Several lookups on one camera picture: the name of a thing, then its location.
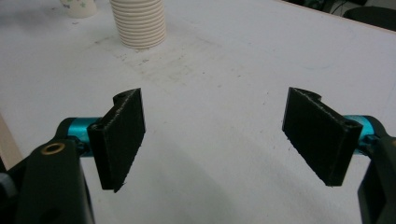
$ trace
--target white table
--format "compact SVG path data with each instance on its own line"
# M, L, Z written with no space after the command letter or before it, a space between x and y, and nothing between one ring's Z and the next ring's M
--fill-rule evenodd
M360 223L355 156L327 188L281 131L288 87L396 134L396 35L262 0L164 0L167 38L136 51L110 4L83 20L57 1L0 1L0 112L23 156L68 117L142 88L147 133L126 185L82 164L97 223Z

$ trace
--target blue aluminum part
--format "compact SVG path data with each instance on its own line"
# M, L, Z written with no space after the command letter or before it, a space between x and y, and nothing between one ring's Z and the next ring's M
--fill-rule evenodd
M374 127L370 123L370 121L364 116L360 115L346 115L344 116L344 118L355 120L363 126L363 128L361 129L361 136L359 137L359 146L367 146L367 142L365 141L365 139L375 135ZM354 154L361 154L361 152L356 149Z
M75 136L90 149L89 152L84 153L81 157L92 157L90 137L88 136L87 128L97 120L99 120L99 118L77 118L73 120L69 126L67 135Z

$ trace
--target white cylindrical object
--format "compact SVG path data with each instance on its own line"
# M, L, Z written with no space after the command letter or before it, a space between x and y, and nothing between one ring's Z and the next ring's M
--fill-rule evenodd
M94 15L97 11L94 0L61 0L66 13L71 18L82 19Z
M110 0L122 44L148 49L163 42L163 0Z

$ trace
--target table surface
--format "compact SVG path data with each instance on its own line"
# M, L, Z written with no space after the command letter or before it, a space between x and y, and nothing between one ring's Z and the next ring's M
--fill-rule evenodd
M396 35L278 1L164 0L167 37L125 48L110 4L67 18L57 1L0 0L0 112L23 156L69 117L100 117L142 88L147 133L97 223L360 223L354 156L327 188L281 131L289 87L396 134Z

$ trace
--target screw hole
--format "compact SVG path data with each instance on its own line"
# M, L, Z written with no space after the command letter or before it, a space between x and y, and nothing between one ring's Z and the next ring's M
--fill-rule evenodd
M46 147L41 149L41 154L48 156L48 155L56 154L62 150L64 150L63 143L54 143L54 144L47 145Z

